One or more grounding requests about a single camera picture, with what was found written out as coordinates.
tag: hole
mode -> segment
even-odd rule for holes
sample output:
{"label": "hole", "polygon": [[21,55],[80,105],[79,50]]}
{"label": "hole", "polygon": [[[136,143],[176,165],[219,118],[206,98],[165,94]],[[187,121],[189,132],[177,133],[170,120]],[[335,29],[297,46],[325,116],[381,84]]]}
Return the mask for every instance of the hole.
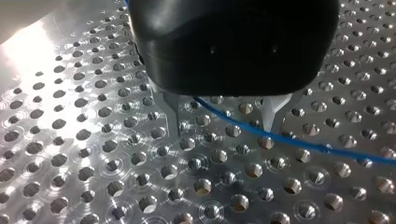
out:
{"label": "hole", "polygon": [[64,125],[66,124],[66,121],[63,119],[56,119],[55,121],[52,122],[52,128],[53,129],[62,129]]}
{"label": "hole", "polygon": [[195,193],[203,196],[212,190],[212,183],[208,179],[198,179],[193,184]]}
{"label": "hole", "polygon": [[283,189],[289,194],[298,194],[303,189],[299,180],[288,178],[285,181]]}
{"label": "hole", "polygon": [[150,133],[152,138],[160,139],[165,136],[166,131],[164,128],[154,128],[153,130],[150,131]]}
{"label": "hole", "polygon": [[119,96],[120,97],[126,97],[129,94],[131,94],[131,90],[129,88],[121,88],[121,89],[119,89]]}
{"label": "hole", "polygon": [[118,197],[123,192],[123,183],[120,181],[113,181],[107,186],[107,193],[112,197]]}
{"label": "hole", "polygon": [[227,133],[227,135],[230,137],[237,137],[239,134],[241,134],[241,129],[238,126],[230,125],[225,128],[225,133]]}
{"label": "hole", "polygon": [[235,150],[236,153],[238,153],[241,156],[244,156],[249,153],[250,148],[247,145],[238,145]]}
{"label": "hole", "polygon": [[20,136],[20,134],[17,131],[10,131],[7,132],[6,135],[4,135],[4,140],[6,142],[13,142],[15,141],[18,137]]}
{"label": "hole", "polygon": [[338,128],[340,126],[340,122],[337,119],[326,119],[325,123],[331,128]]}
{"label": "hole", "polygon": [[157,155],[159,157],[165,157],[169,153],[169,147],[159,147],[157,148]]}
{"label": "hole", "polygon": [[129,136],[127,143],[129,146],[135,147],[137,144],[139,144],[139,141],[140,141],[140,134],[133,133],[131,134],[131,136]]}
{"label": "hole", "polygon": [[137,122],[138,122],[137,118],[129,117],[124,120],[124,126],[125,128],[133,128],[134,126],[137,125]]}
{"label": "hole", "polygon": [[77,138],[77,140],[79,140],[79,141],[87,140],[90,136],[91,136],[91,132],[87,131],[86,129],[80,130],[80,131],[76,134],[76,138]]}
{"label": "hole", "polygon": [[142,100],[142,104],[145,105],[145,106],[150,106],[150,105],[154,104],[154,101],[152,100],[151,97],[145,97]]}
{"label": "hole", "polygon": [[37,214],[37,212],[38,212],[38,207],[32,206],[32,207],[23,211],[23,213],[22,213],[23,218],[28,221],[33,220],[35,218],[35,215]]}
{"label": "hole", "polygon": [[95,57],[92,59],[92,63],[94,63],[94,64],[98,64],[98,63],[102,63],[102,62],[103,62],[103,59],[100,57]]}
{"label": "hole", "polygon": [[372,211],[369,216],[370,224],[389,224],[390,217],[379,211]]}
{"label": "hole", "polygon": [[161,176],[170,180],[177,176],[177,168],[175,165],[166,165],[161,169]]}
{"label": "hole", "polygon": [[148,113],[148,119],[149,120],[156,120],[160,114],[158,112],[150,112]]}
{"label": "hole", "polygon": [[116,220],[121,220],[122,218],[124,218],[126,216],[127,213],[127,209],[124,206],[117,206],[113,209],[113,211],[111,211],[111,215],[113,215],[113,217]]}
{"label": "hole", "polygon": [[62,71],[64,71],[64,67],[61,66],[61,65],[58,65],[58,66],[56,66],[56,67],[53,69],[53,72],[54,72],[54,73],[61,73]]}
{"label": "hole", "polygon": [[56,91],[52,94],[53,98],[61,98],[66,95],[65,91]]}
{"label": "hole", "polygon": [[367,190],[364,188],[353,188],[350,191],[350,195],[352,196],[353,199],[358,200],[358,201],[364,201],[367,198]]}
{"label": "hole", "polygon": [[298,215],[303,219],[313,219],[317,215],[317,209],[311,203],[301,203],[298,208]]}
{"label": "hole", "polygon": [[106,165],[106,169],[109,172],[115,172],[120,168],[120,161],[110,161]]}
{"label": "hole", "polygon": [[107,153],[116,150],[116,148],[117,148],[117,143],[114,142],[114,141],[112,141],[112,140],[107,140],[107,141],[105,141],[105,143],[102,145],[102,150],[103,150],[104,152],[107,152]]}
{"label": "hole", "polygon": [[56,106],[53,108],[53,110],[54,110],[55,112],[60,112],[60,111],[64,110],[64,106],[63,106],[63,105],[56,105]]}
{"label": "hole", "polygon": [[81,194],[81,200],[84,203],[92,202],[94,197],[95,197],[95,192],[93,190],[87,190]]}
{"label": "hole", "polygon": [[393,182],[382,176],[375,179],[375,186],[382,193],[393,193],[394,191]]}
{"label": "hole", "polygon": [[274,147],[274,141],[271,138],[260,137],[259,138],[259,146],[264,149],[271,149]]}
{"label": "hole", "polygon": [[245,173],[251,178],[259,178],[262,175],[262,167],[259,164],[251,163],[245,168]]}
{"label": "hole", "polygon": [[157,207],[157,199],[154,196],[144,197],[139,201],[139,208],[143,213],[152,213]]}
{"label": "hole", "polygon": [[40,96],[35,96],[35,98],[33,98],[33,102],[35,103],[40,103],[43,100],[43,98],[41,98]]}
{"label": "hole", "polygon": [[328,194],[324,197],[324,205],[334,212],[339,212],[343,209],[344,200],[339,195]]}
{"label": "hole", "polygon": [[306,123],[305,125],[303,125],[303,131],[304,133],[313,136],[319,134],[320,129],[316,124]]}
{"label": "hole", "polygon": [[147,156],[144,152],[136,152],[132,155],[131,162],[133,165],[139,166],[145,163]]}
{"label": "hole", "polygon": [[31,119],[39,119],[41,116],[43,116],[44,111],[40,110],[40,109],[36,109],[34,111],[32,111],[32,113],[30,113],[30,118]]}
{"label": "hole", "polygon": [[231,198],[231,208],[236,213],[243,213],[248,209],[248,198],[242,194],[235,194]]}
{"label": "hole", "polygon": [[240,106],[238,106],[239,112],[241,112],[242,114],[250,114],[251,112],[253,112],[253,105],[251,104],[242,104]]}
{"label": "hole", "polygon": [[84,122],[88,117],[85,114],[80,114],[77,117],[78,122]]}
{"label": "hole", "polygon": [[30,173],[35,173],[40,168],[40,164],[37,162],[31,162],[27,165],[26,170]]}
{"label": "hole", "polygon": [[178,203],[184,198],[184,191],[182,189],[171,189],[168,193],[168,199],[172,203]]}
{"label": "hole", "polygon": [[53,214],[60,214],[68,205],[68,200],[65,197],[55,199],[50,204],[50,211]]}
{"label": "hole", "polygon": [[149,175],[139,175],[136,177],[136,183],[140,186],[146,186],[149,182]]}
{"label": "hole", "polygon": [[195,122],[197,125],[203,127],[210,123],[210,117],[208,115],[200,115],[195,118]]}
{"label": "hole", "polygon": [[81,181],[87,181],[93,177],[95,171],[91,167],[84,167],[78,171],[78,179]]}
{"label": "hole", "polygon": [[83,159],[87,158],[91,155],[91,149],[90,148],[83,148],[78,152],[78,155]]}
{"label": "hole", "polygon": [[327,105],[323,102],[315,101],[311,104],[311,108],[317,112],[324,112],[327,109]]}
{"label": "hole", "polygon": [[260,198],[265,202],[271,202],[274,199],[274,192],[271,189],[259,189],[258,194]]}
{"label": "hole", "polygon": [[192,138],[182,138],[179,145],[181,150],[190,151],[195,148],[195,141]]}
{"label": "hole", "polygon": [[218,140],[218,136],[215,133],[206,133],[204,139],[207,143],[214,143]]}
{"label": "hole", "polygon": [[55,188],[60,188],[66,183],[66,176],[65,175],[57,175],[55,178],[52,179],[52,186]]}
{"label": "hole", "polygon": [[96,214],[89,214],[85,216],[79,224],[98,224],[99,223],[99,217]]}
{"label": "hole", "polygon": [[12,103],[9,105],[9,108],[11,108],[11,109],[17,109],[17,108],[21,107],[22,104],[23,104],[22,101],[17,100],[17,101],[12,102]]}
{"label": "hole", "polygon": [[81,108],[81,107],[83,107],[83,106],[85,106],[87,104],[88,104],[88,100],[86,100],[84,98],[78,98],[75,101],[75,106],[78,107],[78,108]]}
{"label": "hole", "polygon": [[43,145],[38,142],[29,143],[26,147],[26,151],[29,154],[37,154],[41,150],[43,150]]}

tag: blue tube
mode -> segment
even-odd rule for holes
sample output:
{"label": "blue tube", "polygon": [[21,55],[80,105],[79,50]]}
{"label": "blue tube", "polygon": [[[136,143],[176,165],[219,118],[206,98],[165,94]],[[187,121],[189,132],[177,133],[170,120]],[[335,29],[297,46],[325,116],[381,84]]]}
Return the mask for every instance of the blue tube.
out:
{"label": "blue tube", "polygon": [[364,161],[364,160],[370,160],[372,162],[377,162],[377,163],[383,163],[383,164],[388,164],[388,165],[396,165],[396,160],[391,160],[387,158],[382,158],[382,157],[377,157],[369,154],[364,154],[364,153],[359,153],[359,152],[352,152],[344,149],[337,149],[337,148],[328,148],[322,145],[316,145],[312,143],[307,143],[305,141],[301,141],[298,139],[291,139],[285,136],[282,136],[280,134],[275,134],[275,133],[268,133],[264,130],[252,127],[246,123],[242,123],[240,121],[237,121],[235,119],[231,119],[224,115],[221,111],[217,110],[215,107],[209,105],[207,102],[202,100],[199,97],[193,97],[193,99],[201,104],[204,108],[212,112],[213,114],[217,115],[219,118],[226,120],[227,122],[236,125],[240,127],[241,129],[244,129],[250,133],[255,133],[260,136],[265,136],[268,138],[271,138],[274,141],[277,142],[282,142],[294,147],[300,147],[300,148],[305,148],[308,150],[313,150],[321,153],[327,153],[327,154],[333,154],[335,156],[340,156],[340,157],[346,157],[350,159],[354,159],[357,161]]}

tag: aluminum surface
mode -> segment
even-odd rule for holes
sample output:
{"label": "aluminum surface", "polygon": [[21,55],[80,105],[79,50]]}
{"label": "aluminum surface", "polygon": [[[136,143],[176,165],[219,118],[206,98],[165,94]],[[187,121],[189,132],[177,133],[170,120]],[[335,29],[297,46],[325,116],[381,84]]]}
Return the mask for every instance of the aluminum surface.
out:
{"label": "aluminum surface", "polygon": [[[395,12],[342,1],[283,134],[395,157]],[[395,222],[394,167],[273,143],[190,97],[168,141],[127,21],[121,1],[66,1],[0,47],[0,223]],[[261,126],[261,97],[205,99]]]}

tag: metal grating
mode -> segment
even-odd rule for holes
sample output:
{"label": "metal grating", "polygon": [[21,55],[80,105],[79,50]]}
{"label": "metal grating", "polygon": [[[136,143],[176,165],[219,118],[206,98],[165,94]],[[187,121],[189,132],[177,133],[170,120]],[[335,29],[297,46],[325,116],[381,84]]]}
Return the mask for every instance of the metal grating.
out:
{"label": "metal grating", "polygon": [[[395,222],[393,167],[241,132],[190,97],[182,136],[169,142],[126,8],[76,8],[87,13],[67,18],[80,21],[71,34],[52,20],[59,11],[25,29],[59,32],[43,35],[55,48],[44,38],[41,67],[28,61],[34,45],[22,50],[33,56],[12,57],[17,36],[0,46],[18,83],[0,103],[0,223]],[[341,3],[329,54],[283,134],[396,157],[395,12],[394,1]],[[205,99],[261,125],[260,97]]]}

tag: circular hole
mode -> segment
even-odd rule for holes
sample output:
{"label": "circular hole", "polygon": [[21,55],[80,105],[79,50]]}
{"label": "circular hole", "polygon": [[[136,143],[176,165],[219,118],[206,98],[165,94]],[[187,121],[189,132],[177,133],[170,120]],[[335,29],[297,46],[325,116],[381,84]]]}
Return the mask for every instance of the circular hole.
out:
{"label": "circular hole", "polygon": [[259,189],[258,194],[263,201],[271,202],[274,199],[274,192],[271,189]]}
{"label": "circular hole", "polygon": [[93,177],[95,171],[91,167],[84,167],[78,171],[78,179],[81,181],[87,181]]}
{"label": "circular hole", "polygon": [[64,67],[61,66],[61,65],[58,65],[58,66],[56,66],[56,67],[53,69],[53,72],[54,72],[54,73],[61,73],[62,71],[64,71]]}
{"label": "circular hole", "polygon": [[334,212],[339,212],[343,209],[344,200],[339,195],[331,193],[324,197],[324,205]]}
{"label": "circular hole", "polygon": [[107,141],[105,141],[105,143],[102,145],[102,150],[103,150],[104,152],[107,152],[107,153],[116,150],[116,148],[117,148],[117,143],[114,142],[114,141],[112,141],[112,140],[107,140]]}
{"label": "circular hole", "polygon": [[78,122],[84,122],[88,117],[85,114],[80,114],[77,117]]}
{"label": "circular hole", "polygon": [[144,197],[139,201],[139,208],[143,213],[152,213],[157,207],[157,199],[154,196]]}
{"label": "circular hole", "polygon": [[250,114],[251,112],[253,112],[253,105],[251,104],[242,104],[240,106],[238,106],[239,112],[241,112],[242,114]]}
{"label": "circular hole", "polygon": [[262,167],[259,164],[251,163],[245,168],[245,173],[251,178],[259,178],[262,175]]}
{"label": "circular hole", "polygon": [[107,193],[112,197],[118,197],[123,192],[124,184],[120,181],[113,181],[107,186]]}
{"label": "circular hole", "polygon": [[383,193],[393,193],[394,185],[393,182],[385,177],[377,177],[375,179],[376,188]]}
{"label": "circular hole", "polygon": [[367,198],[367,190],[364,188],[352,188],[350,194],[353,199],[358,201],[364,201]]}
{"label": "circular hole", "polygon": [[193,184],[195,193],[203,196],[212,190],[212,183],[208,179],[198,179]]}
{"label": "circular hole", "polygon": [[369,216],[370,224],[389,224],[390,217],[379,211],[372,211]]}
{"label": "circular hole", "polygon": [[133,165],[142,165],[147,160],[147,156],[144,152],[136,152],[132,154],[131,162]]}
{"label": "circular hole", "polygon": [[78,98],[75,101],[75,106],[78,107],[78,108],[81,108],[81,107],[83,107],[83,106],[85,106],[87,104],[88,104],[88,100],[86,100],[84,98]]}
{"label": "circular hole", "polygon": [[89,214],[85,216],[79,224],[98,224],[99,223],[99,217],[96,214]]}
{"label": "circular hole", "polygon": [[241,129],[238,126],[230,125],[225,129],[225,133],[230,137],[237,137],[241,134]]}
{"label": "circular hole", "polygon": [[129,117],[129,118],[126,118],[123,123],[124,123],[125,128],[133,128],[134,126],[137,125],[137,122],[138,122],[137,118]]}
{"label": "circular hole", "polygon": [[32,113],[30,113],[30,118],[31,119],[39,119],[41,116],[43,116],[44,111],[40,110],[40,109],[36,109],[34,111],[32,111]]}
{"label": "circular hole", "polygon": [[271,224],[290,224],[290,218],[288,215],[281,213],[281,212],[275,212],[270,216],[270,223]]}
{"label": "circular hole", "polygon": [[107,165],[106,165],[106,169],[109,172],[117,171],[118,169],[120,169],[120,161],[110,161],[110,162],[108,162]]}
{"label": "circular hole", "polygon": [[57,175],[52,179],[52,186],[55,188],[60,188],[66,183],[66,176],[65,175]]}
{"label": "circular hole", "polygon": [[9,105],[9,108],[11,108],[11,109],[17,109],[17,108],[21,107],[22,104],[23,104],[22,101],[17,100],[17,101],[12,102],[12,103]]}
{"label": "circular hole", "polygon": [[66,163],[67,157],[64,154],[58,154],[52,158],[51,164],[55,167],[62,166]]}
{"label": "circular hole", "polygon": [[66,121],[63,119],[56,119],[55,121],[52,122],[52,128],[53,129],[62,129],[64,125],[66,124]]}
{"label": "circular hole", "polygon": [[131,94],[131,90],[129,88],[121,88],[121,89],[119,89],[118,94],[120,97],[126,97],[129,94]]}
{"label": "circular hole", "polygon": [[52,94],[53,98],[61,98],[66,95],[65,91],[56,91]]}
{"label": "circular hole", "polygon": [[175,165],[166,165],[161,169],[161,176],[166,179],[170,180],[177,176],[177,168]]}
{"label": "circular hole", "polygon": [[79,141],[87,140],[90,136],[91,136],[91,132],[87,131],[86,129],[80,130],[80,131],[76,134],[76,138],[77,138],[77,140],[79,140]]}
{"label": "circular hole", "polygon": [[68,205],[68,200],[65,197],[55,199],[50,204],[50,211],[53,214],[60,214]]}
{"label": "circular hole", "polygon": [[259,138],[259,146],[264,149],[271,149],[274,147],[274,141],[271,138],[260,137]]}
{"label": "circular hole", "polygon": [[29,143],[26,146],[26,151],[29,154],[37,154],[41,150],[43,150],[43,145],[41,143],[38,143],[38,142]]}
{"label": "circular hole", "polygon": [[81,200],[84,203],[92,202],[94,197],[95,197],[95,192],[93,190],[87,190],[81,194]]}
{"label": "circular hole", "polygon": [[184,191],[182,189],[171,189],[168,193],[168,199],[172,203],[178,203],[184,198]]}
{"label": "circular hole", "polygon": [[299,180],[288,178],[285,181],[283,189],[289,194],[298,194],[303,189]]}
{"label": "circular hole", "polygon": [[7,132],[6,135],[4,135],[4,140],[6,142],[13,142],[15,141],[18,137],[20,136],[20,134],[17,131],[10,131]]}

